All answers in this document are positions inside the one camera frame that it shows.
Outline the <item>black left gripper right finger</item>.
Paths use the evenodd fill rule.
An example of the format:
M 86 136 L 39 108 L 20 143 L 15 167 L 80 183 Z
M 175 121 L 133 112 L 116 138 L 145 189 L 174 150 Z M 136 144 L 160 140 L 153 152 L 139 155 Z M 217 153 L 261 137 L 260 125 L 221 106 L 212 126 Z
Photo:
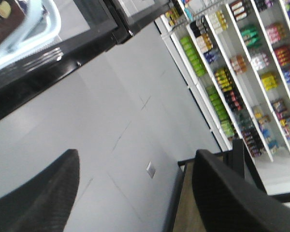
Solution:
M 249 184 L 208 150 L 196 152 L 192 188 L 208 232 L 290 232 L 290 208 Z

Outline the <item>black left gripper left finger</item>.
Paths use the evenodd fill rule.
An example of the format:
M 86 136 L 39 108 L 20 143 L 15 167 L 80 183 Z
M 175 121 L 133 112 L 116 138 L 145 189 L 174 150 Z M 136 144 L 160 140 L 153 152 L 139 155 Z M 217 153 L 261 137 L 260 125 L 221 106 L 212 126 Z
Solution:
M 80 158 L 68 149 L 32 179 L 0 198 L 0 232 L 62 232 L 80 182 Z

